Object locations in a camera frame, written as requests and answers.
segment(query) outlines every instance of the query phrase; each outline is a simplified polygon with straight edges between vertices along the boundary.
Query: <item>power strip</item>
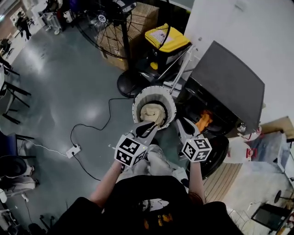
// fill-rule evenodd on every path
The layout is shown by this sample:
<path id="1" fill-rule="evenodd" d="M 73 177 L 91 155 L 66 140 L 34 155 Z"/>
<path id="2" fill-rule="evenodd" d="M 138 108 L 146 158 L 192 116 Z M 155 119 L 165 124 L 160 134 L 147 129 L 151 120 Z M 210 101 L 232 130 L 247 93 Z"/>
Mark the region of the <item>power strip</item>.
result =
<path id="1" fill-rule="evenodd" d="M 70 150 L 66 152 L 66 155 L 68 158 L 72 158 L 73 156 L 77 155 L 79 152 L 81 152 L 81 146 L 74 145 Z"/>

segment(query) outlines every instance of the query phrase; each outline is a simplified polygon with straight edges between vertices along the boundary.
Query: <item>orange object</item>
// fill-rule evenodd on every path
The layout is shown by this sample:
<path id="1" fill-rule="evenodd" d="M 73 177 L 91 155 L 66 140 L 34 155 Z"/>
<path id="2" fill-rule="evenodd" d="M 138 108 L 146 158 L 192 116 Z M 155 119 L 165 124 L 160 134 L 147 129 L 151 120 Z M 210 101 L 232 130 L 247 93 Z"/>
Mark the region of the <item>orange object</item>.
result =
<path id="1" fill-rule="evenodd" d="M 210 113 L 207 110 L 204 110 L 201 114 L 199 122 L 197 122 L 195 125 L 198 127 L 198 130 L 201 133 L 205 129 L 205 127 L 212 123 L 212 121 L 213 120 L 210 117 Z"/>

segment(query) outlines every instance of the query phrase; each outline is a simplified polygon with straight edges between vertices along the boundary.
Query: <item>white cable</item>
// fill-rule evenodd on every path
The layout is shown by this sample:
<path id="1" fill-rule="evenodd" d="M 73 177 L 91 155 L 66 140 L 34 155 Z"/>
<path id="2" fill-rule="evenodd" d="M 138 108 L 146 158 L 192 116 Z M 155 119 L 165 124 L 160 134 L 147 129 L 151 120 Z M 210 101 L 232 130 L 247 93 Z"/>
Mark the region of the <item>white cable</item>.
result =
<path id="1" fill-rule="evenodd" d="M 30 141 L 30 140 L 28 140 L 28 139 L 26 139 L 26 138 L 24 138 L 24 139 L 27 140 L 27 141 L 29 141 L 29 142 L 31 142 L 31 143 L 32 143 L 33 145 L 35 145 L 35 146 L 45 148 L 46 150 L 49 150 L 49 151 L 52 151 L 52 152 L 57 152 L 57 153 L 59 153 L 60 155 L 63 155 L 63 156 L 66 156 L 66 157 L 67 157 L 67 155 L 65 155 L 65 154 L 63 154 L 63 153 L 61 153 L 61 152 L 58 152 L 58 151 L 56 151 L 56 150 L 52 150 L 52 149 L 48 149 L 48 148 L 46 148 L 46 147 L 44 147 L 44 146 L 42 146 L 42 145 L 37 145 L 37 144 L 33 143 L 32 141 Z"/>

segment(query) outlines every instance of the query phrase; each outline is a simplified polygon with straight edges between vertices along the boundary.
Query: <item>cardboard box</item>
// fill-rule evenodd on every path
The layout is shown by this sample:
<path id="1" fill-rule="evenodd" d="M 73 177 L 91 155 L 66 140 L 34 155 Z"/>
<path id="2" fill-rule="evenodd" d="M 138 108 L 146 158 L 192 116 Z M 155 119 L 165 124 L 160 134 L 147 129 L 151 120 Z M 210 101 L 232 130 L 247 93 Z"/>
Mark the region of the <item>cardboard box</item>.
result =
<path id="1" fill-rule="evenodd" d="M 105 60 L 107 60 L 109 63 L 113 64 L 114 66 L 119 67 L 120 69 L 124 71 L 129 69 L 128 62 L 126 59 L 121 59 L 121 58 L 108 55 L 106 53 L 103 53 L 103 51 L 101 51 L 101 55 Z"/>
<path id="2" fill-rule="evenodd" d="M 139 31 L 142 34 L 155 28 L 157 26 L 158 11 L 158 7 L 137 2 L 137 6 L 127 18 L 127 21 L 130 22 L 130 29 Z"/>
<path id="3" fill-rule="evenodd" d="M 128 39 L 130 44 L 131 58 L 136 59 L 145 51 L 142 47 L 144 44 L 144 33 L 156 27 L 159 8 L 137 2 L 136 8 L 132 10 L 132 15 L 127 18 Z M 124 41 L 121 25 L 107 26 L 102 30 L 97 37 L 97 44 L 116 56 L 111 56 L 108 53 L 102 52 L 103 58 L 111 64 L 123 69 L 128 69 L 126 54 L 124 50 Z"/>
<path id="4" fill-rule="evenodd" d="M 287 139 L 294 139 L 294 127 L 288 116 L 282 117 L 270 123 L 262 124 L 261 128 L 263 134 L 283 131 L 286 134 Z"/>

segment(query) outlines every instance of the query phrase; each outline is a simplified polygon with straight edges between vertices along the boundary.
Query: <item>person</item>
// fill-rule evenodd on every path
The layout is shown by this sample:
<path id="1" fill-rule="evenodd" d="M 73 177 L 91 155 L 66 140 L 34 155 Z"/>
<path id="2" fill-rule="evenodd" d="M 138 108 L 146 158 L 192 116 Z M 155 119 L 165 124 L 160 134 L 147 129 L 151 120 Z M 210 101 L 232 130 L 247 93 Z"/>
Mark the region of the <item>person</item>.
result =
<path id="1" fill-rule="evenodd" d="M 18 28 L 18 30 L 21 31 L 21 33 L 22 33 L 22 31 L 25 31 L 26 32 L 27 40 L 29 40 L 30 36 L 32 36 L 32 35 L 31 35 L 31 33 L 30 33 L 29 29 L 28 29 L 27 19 L 24 19 L 22 17 L 22 13 L 21 12 L 19 12 L 17 14 L 17 16 L 18 16 L 18 19 L 17 19 L 16 27 Z"/>
<path id="2" fill-rule="evenodd" d="M 115 160 L 91 196 L 78 198 L 48 234 L 242 234 L 224 203 L 205 204 L 200 163 L 191 163 L 188 193 L 171 175 L 117 182 L 121 168 Z"/>
<path id="3" fill-rule="evenodd" d="M 9 43 L 8 39 L 2 39 L 0 42 L 0 49 L 3 49 L 3 54 L 6 54 L 9 52 L 9 49 L 11 47 L 11 44 Z"/>

